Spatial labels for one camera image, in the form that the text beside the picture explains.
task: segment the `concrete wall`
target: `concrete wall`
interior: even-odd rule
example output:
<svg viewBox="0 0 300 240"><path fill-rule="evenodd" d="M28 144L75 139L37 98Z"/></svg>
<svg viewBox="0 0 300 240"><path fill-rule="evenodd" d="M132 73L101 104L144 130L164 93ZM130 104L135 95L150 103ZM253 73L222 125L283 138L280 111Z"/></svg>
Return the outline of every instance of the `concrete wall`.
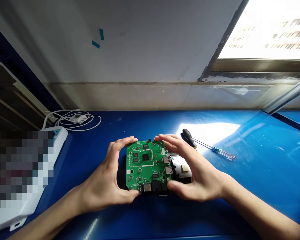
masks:
<svg viewBox="0 0 300 240"><path fill-rule="evenodd" d="M297 79L197 83L240 2L7 0L0 31L65 108L260 109Z"/></svg>

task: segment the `blue table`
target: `blue table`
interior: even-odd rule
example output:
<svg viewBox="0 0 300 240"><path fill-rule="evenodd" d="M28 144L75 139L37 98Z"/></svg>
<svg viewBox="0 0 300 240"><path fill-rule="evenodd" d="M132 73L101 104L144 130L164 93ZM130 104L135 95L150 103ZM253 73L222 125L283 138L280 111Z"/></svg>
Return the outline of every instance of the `blue table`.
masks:
<svg viewBox="0 0 300 240"><path fill-rule="evenodd" d="M109 142L134 135L139 140L187 128L198 140L236 155L227 161L202 146L216 168L300 224L300 131L260 111L93 112L101 124L69 132L35 213L28 223L82 183L101 163ZM118 184L125 186L125 151L120 152ZM0 239L8 237L1 231ZM73 219L57 239L216 239L258 236L225 201L185 201L176 195L140 196L130 205L113 206Z"/></svg>
<svg viewBox="0 0 300 240"><path fill-rule="evenodd" d="M300 124L300 111L278 111L278 113Z"/></svg>

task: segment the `printed circuit board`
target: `printed circuit board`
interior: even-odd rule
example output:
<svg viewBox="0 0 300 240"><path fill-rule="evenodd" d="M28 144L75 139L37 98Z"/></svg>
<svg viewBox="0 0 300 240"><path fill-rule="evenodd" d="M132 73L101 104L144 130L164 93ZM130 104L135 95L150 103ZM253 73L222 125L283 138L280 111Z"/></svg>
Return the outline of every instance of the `printed circuit board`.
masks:
<svg viewBox="0 0 300 240"><path fill-rule="evenodd" d="M143 194L168 193L170 157L162 141L138 141L127 146L126 185Z"/></svg>

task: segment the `hand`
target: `hand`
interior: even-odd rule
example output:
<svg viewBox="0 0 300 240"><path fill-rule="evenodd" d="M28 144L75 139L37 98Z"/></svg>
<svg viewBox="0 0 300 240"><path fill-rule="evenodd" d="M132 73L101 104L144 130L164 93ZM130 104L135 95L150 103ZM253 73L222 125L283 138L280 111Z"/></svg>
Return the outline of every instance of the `hand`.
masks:
<svg viewBox="0 0 300 240"><path fill-rule="evenodd" d="M175 134L159 134L155 140L163 141L168 151L183 157L192 172L189 184L169 181L167 187L171 191L176 192L183 199L200 202L223 196L223 186L227 174L217 170L207 159Z"/></svg>
<svg viewBox="0 0 300 240"><path fill-rule="evenodd" d="M123 190L117 184L119 152L127 144L138 141L133 136L111 142L106 158L91 176L75 190L80 213L100 211L115 204L131 203L140 193Z"/></svg>

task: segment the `window glass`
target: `window glass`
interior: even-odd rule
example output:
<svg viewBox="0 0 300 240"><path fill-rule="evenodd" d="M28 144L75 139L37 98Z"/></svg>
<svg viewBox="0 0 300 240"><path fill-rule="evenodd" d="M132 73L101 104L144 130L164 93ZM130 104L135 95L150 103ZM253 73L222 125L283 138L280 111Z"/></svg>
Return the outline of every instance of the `window glass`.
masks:
<svg viewBox="0 0 300 240"><path fill-rule="evenodd" d="M300 0L250 0L219 58L300 59Z"/></svg>

